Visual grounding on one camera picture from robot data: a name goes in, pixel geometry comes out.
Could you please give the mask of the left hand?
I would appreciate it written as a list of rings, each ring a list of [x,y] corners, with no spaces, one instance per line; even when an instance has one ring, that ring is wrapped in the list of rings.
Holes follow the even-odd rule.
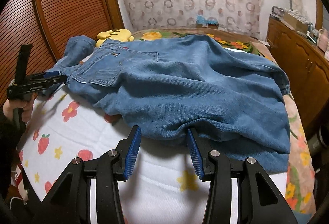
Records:
[[[22,121],[24,123],[28,123],[31,119],[33,106],[34,106],[35,94],[31,94],[31,98],[29,101],[21,101],[21,100],[9,100],[7,99],[3,105],[3,114],[8,120],[13,120],[13,111],[14,109],[23,109],[21,114]]]

